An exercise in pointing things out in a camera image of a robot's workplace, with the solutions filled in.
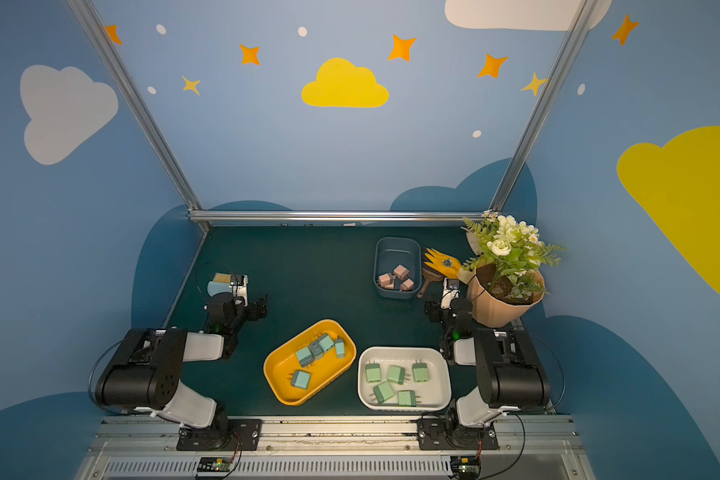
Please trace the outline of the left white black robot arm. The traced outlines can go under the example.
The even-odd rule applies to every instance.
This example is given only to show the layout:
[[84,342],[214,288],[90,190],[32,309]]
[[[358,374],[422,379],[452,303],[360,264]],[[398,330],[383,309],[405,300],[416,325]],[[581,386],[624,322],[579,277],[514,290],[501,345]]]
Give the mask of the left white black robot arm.
[[100,409],[119,415],[147,412],[185,429],[224,432],[228,428],[222,403],[191,389],[181,380],[191,362],[228,359],[247,322],[268,314],[268,298],[251,303],[242,295],[219,293],[206,304],[202,332],[186,329],[133,328],[110,347],[112,355],[100,375],[93,366],[88,394]]

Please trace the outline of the pink plug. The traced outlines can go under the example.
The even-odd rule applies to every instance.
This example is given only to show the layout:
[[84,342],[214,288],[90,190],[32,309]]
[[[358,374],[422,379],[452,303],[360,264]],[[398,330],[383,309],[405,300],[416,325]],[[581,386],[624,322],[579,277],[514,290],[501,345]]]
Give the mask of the pink plug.
[[390,273],[380,275],[378,278],[378,285],[383,289],[394,289],[395,288],[395,277]]
[[402,264],[399,264],[393,270],[394,276],[401,281],[406,280],[410,276],[410,270]]
[[400,291],[413,291],[415,287],[415,282],[411,278],[407,278],[406,280],[402,281],[399,287]]

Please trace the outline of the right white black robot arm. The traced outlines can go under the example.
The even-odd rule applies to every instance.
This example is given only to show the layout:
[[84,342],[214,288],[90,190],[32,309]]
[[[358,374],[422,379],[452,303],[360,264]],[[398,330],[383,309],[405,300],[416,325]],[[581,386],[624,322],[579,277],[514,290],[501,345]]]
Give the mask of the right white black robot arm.
[[465,298],[452,299],[446,308],[427,300],[424,310],[442,327],[439,349],[447,364],[475,369],[476,386],[446,410],[451,432],[472,433],[499,416],[548,405],[549,380],[526,330],[477,322]]

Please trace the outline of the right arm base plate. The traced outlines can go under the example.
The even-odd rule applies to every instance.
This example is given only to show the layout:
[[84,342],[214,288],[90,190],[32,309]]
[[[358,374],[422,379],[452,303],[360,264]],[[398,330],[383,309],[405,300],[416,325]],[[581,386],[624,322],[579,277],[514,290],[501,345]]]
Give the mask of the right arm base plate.
[[492,425],[465,427],[457,420],[422,417],[416,422],[421,450],[498,450],[498,439]]

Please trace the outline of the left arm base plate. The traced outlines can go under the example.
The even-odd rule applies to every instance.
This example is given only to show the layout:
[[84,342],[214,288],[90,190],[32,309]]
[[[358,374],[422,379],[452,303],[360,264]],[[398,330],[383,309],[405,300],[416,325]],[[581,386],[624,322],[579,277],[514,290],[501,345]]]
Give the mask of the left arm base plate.
[[177,451],[255,451],[261,438],[263,421],[255,418],[228,418],[220,425],[204,429],[179,430]]

